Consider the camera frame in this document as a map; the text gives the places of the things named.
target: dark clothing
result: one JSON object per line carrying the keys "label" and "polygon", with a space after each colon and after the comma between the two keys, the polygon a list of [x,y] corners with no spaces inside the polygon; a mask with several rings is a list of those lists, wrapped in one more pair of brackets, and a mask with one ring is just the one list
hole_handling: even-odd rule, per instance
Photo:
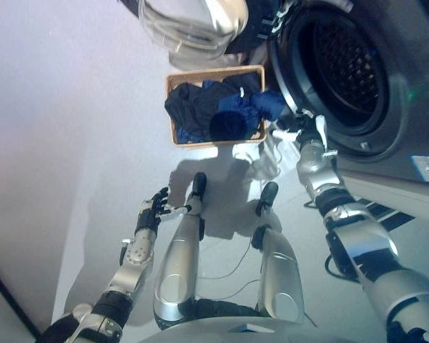
{"label": "dark clothing", "polygon": [[285,108],[282,95],[261,93],[257,73],[229,76],[202,87],[180,84],[169,93],[165,109],[179,143],[249,139],[262,118],[276,120]]}

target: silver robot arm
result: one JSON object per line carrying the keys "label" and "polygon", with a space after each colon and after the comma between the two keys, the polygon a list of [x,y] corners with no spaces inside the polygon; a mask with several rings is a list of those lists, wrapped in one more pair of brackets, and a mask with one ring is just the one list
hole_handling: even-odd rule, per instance
{"label": "silver robot arm", "polygon": [[337,268],[362,284],[389,342],[429,342],[429,279],[399,264],[389,234],[346,189],[336,151],[327,151],[324,118],[301,122],[297,172],[324,218]]}
{"label": "silver robot arm", "polygon": [[168,189],[145,200],[138,216],[133,239],[123,239],[119,263],[112,280],[90,313],[82,317],[67,343],[117,343],[147,275],[152,271],[157,227],[165,219],[186,213],[189,207],[168,209]]}

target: floor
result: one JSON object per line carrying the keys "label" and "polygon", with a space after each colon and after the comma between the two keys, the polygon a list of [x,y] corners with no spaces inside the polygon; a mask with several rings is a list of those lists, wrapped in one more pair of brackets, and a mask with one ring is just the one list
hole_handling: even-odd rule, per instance
{"label": "floor", "polygon": [[[203,171],[201,277],[235,268],[255,228],[255,200],[274,180],[274,209],[300,263],[308,315],[332,334],[384,342],[361,288],[325,273],[325,229],[302,206],[308,196],[292,147],[273,140],[262,152],[173,146],[163,107],[171,72],[165,51],[117,1],[31,0],[19,8],[0,1],[0,274],[31,317],[45,328],[75,304],[95,302],[141,201],[169,185],[170,203],[180,205],[192,175]],[[159,228],[154,271],[123,343],[158,331],[152,287],[177,223]],[[411,222],[393,236],[405,264],[429,276],[429,223]],[[254,306],[257,282],[232,295],[259,274],[260,254],[250,249],[229,277],[200,279],[197,293]]]}

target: robot leg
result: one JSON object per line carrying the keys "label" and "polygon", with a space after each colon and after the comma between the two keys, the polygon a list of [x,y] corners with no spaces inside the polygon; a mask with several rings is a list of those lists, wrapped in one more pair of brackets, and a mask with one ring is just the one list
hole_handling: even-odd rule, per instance
{"label": "robot leg", "polygon": [[199,264],[199,240],[204,220],[200,218],[202,197],[207,183],[203,173],[194,177],[188,211],[167,249],[154,287],[154,318],[160,329],[192,319]]}
{"label": "robot leg", "polygon": [[256,208],[263,222],[252,238],[253,247],[262,252],[257,309],[264,316],[301,323],[305,316],[302,283],[295,254],[272,210],[277,192],[278,185],[269,182]]}

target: washing machine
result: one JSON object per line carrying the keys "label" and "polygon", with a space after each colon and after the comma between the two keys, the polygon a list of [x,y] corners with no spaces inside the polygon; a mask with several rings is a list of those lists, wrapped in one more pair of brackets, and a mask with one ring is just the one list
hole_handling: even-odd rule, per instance
{"label": "washing machine", "polygon": [[291,110],[327,119],[341,169],[429,183],[429,1],[294,1],[268,49]]}

